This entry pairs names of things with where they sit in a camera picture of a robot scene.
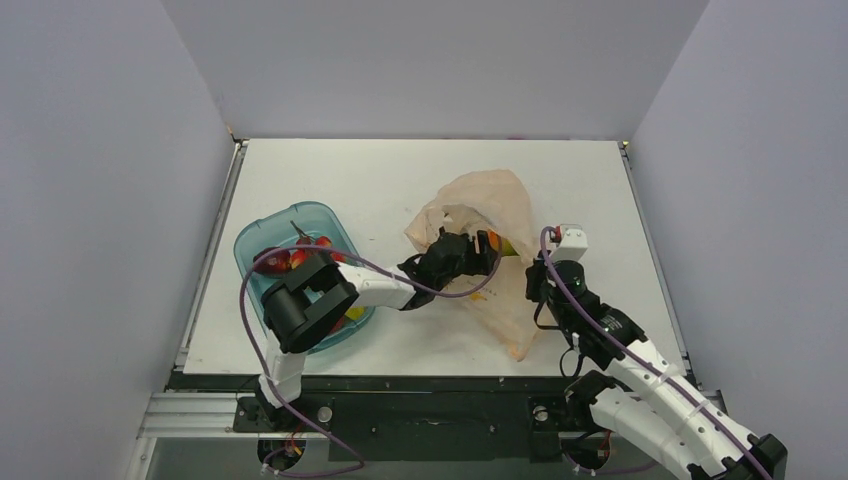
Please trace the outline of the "orange plastic bag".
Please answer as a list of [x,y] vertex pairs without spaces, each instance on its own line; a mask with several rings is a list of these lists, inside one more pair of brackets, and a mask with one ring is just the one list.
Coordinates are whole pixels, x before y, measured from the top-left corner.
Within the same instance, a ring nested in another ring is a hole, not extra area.
[[510,170],[467,173],[441,187],[404,230],[422,253],[439,230],[494,233],[504,238],[503,257],[494,277],[481,290],[456,302],[488,330],[516,362],[523,361],[537,336],[534,307],[525,299],[525,269],[537,255],[538,233],[531,199]]

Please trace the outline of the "yellow fake fruit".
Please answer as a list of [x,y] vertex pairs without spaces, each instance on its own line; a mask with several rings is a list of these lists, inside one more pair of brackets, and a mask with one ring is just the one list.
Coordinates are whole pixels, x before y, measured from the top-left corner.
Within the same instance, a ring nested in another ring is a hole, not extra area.
[[365,307],[353,307],[345,312],[345,317],[350,321],[358,321],[366,313]]

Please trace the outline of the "red round fake fruit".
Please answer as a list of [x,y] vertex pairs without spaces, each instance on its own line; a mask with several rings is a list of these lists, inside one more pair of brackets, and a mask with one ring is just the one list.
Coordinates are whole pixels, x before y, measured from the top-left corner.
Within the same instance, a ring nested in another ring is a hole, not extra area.
[[330,333],[331,333],[331,334],[334,334],[335,332],[337,332],[337,331],[341,330],[341,329],[342,329],[342,328],[346,325],[346,323],[347,323],[347,318],[346,318],[346,317],[342,317],[341,319],[339,319],[339,320],[336,322],[336,324],[335,324],[335,325],[333,326],[333,328],[330,330]]

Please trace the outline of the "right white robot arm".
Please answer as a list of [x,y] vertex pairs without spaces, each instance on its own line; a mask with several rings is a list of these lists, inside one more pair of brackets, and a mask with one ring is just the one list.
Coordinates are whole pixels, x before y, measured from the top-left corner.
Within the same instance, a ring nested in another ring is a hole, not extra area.
[[595,369],[566,389],[578,427],[610,430],[678,479],[782,479],[788,450],[734,421],[679,373],[644,330],[588,289],[583,266],[538,256],[527,298]]

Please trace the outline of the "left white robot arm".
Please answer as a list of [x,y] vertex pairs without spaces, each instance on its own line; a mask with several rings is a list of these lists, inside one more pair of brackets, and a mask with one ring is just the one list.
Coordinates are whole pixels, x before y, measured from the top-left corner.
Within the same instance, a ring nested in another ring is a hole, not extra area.
[[266,349],[259,416],[272,429],[291,427],[298,416],[307,353],[328,337],[352,308],[386,307],[410,311],[437,297],[457,278],[479,276],[488,283],[504,256],[507,241],[495,233],[440,231],[424,252],[383,268],[360,257],[334,259],[334,249],[314,248],[313,256],[284,274],[261,296]]

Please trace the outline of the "red fake fruit in bin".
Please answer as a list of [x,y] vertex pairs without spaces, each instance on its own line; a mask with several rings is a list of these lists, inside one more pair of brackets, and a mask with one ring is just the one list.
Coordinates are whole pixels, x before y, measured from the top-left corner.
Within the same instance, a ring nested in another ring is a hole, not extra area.
[[254,256],[254,272],[268,278],[280,278],[291,270],[290,257],[286,250],[266,248]]

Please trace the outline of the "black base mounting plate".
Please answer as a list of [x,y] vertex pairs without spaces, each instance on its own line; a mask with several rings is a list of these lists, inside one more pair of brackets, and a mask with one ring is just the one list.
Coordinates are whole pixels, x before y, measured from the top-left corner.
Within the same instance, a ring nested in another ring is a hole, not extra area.
[[308,376],[293,407],[367,461],[557,462],[600,430],[562,377]]

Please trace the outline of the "teal plastic bin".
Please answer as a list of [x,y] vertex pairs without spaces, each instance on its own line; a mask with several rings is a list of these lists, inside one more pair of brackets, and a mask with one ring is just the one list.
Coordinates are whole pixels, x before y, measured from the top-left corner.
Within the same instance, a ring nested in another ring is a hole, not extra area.
[[[239,233],[234,242],[233,254],[241,275],[246,274],[248,267],[253,264],[254,256],[260,251],[269,247],[288,247],[296,244],[298,235],[291,226],[291,221],[310,235],[326,235],[338,250],[354,254],[358,252],[343,224],[329,206],[320,202],[304,201],[256,220]],[[361,319],[347,319],[341,330],[330,333],[310,352],[315,354],[330,349],[363,329],[375,312],[373,307],[365,308],[366,313]]]

